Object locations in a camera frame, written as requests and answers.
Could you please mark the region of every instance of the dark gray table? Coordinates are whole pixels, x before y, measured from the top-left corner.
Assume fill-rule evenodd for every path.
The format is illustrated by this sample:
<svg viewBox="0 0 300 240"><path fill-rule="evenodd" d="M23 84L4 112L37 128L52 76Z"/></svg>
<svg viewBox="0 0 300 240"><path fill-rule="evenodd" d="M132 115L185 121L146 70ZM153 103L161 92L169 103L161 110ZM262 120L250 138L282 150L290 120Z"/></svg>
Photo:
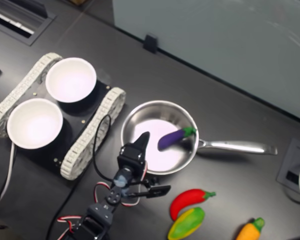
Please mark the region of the dark gray table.
<svg viewBox="0 0 300 240"><path fill-rule="evenodd" d="M91 62L107 83L127 92L126 106L98 155L104 174L112 176L117 170L125 116L150 100L168 100L186 108L203 139L258 141L276 145L279 150L278 156L197 155L184 170L161 178L162 184L172 185L166 197L142 199L129 209L118 208L110 231L113 240L165 239L172 224L170 203L189 188L217 192L201 205L206 219L189 239L229 240L237 227L252 217L266 221L261 240L300 236L300 205L289 200L276 182L291 138L300 140L299 123L162 54L145 51L139 42L69 5L47 2L57 19L33 46L0 32L0 102L48 52ZM9 141L0 139L0 186L7 174L9 152ZM93 186L98 180L90 167L63 214L83 214L93 202ZM18 157L0 204L0 219L25 239L42 240L69 191L70 186L62 179ZM56 223L51 239L66 227Z"/></svg>

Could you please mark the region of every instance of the toy eggplant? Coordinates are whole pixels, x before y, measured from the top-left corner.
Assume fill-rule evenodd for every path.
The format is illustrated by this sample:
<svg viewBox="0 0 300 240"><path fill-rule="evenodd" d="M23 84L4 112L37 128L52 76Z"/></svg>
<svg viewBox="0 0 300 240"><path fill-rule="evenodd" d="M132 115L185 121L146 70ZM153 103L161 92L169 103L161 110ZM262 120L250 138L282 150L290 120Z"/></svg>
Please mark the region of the toy eggplant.
<svg viewBox="0 0 300 240"><path fill-rule="evenodd" d="M193 127L185 127L178 131L171 132L160 138L158 142L158 149L160 151L165 150L168 147L180 142L182 139L195 134L196 132L197 130Z"/></svg>

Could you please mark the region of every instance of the white bowl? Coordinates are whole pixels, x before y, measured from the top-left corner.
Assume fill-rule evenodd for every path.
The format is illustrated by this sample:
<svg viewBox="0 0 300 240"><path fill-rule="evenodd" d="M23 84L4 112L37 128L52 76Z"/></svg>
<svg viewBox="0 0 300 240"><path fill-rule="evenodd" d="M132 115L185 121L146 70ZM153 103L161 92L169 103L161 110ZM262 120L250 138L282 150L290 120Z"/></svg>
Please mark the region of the white bowl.
<svg viewBox="0 0 300 240"><path fill-rule="evenodd" d="M87 97L96 86L94 67L82 58L71 57L57 62L48 71L45 86L48 93L62 103L74 103Z"/></svg>
<svg viewBox="0 0 300 240"><path fill-rule="evenodd" d="M12 111L6 128L15 145L23 149L38 149L55 140L63 121L57 105L46 99L34 98Z"/></svg>

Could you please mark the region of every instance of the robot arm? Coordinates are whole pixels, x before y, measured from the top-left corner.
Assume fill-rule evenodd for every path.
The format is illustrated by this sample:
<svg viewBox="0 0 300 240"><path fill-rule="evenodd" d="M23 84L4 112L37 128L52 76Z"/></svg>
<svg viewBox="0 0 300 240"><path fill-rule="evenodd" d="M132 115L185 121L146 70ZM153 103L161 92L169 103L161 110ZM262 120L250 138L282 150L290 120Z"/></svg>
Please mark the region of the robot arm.
<svg viewBox="0 0 300 240"><path fill-rule="evenodd" d="M148 180L143 180L146 168L145 153L150 133L143 133L134 143L127 143L117 157L117 171L111 189L103 201L88 207L86 215L62 238L63 240L106 240L107 232L113 222L113 215L122 198L155 198L166 195L171 186L152 187ZM143 184L148 192L128 193L129 187Z"/></svg>

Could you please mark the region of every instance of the pan handle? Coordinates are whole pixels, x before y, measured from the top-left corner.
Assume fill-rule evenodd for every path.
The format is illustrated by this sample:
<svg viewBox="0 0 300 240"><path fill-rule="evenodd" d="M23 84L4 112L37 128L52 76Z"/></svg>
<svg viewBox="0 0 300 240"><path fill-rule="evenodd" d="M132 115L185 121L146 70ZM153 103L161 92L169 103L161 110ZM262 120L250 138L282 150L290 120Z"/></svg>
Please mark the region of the pan handle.
<svg viewBox="0 0 300 240"><path fill-rule="evenodd" d="M278 150L275 146L266 145L253 141L204 141L199 139L200 148L223 149L250 154L277 155Z"/></svg>

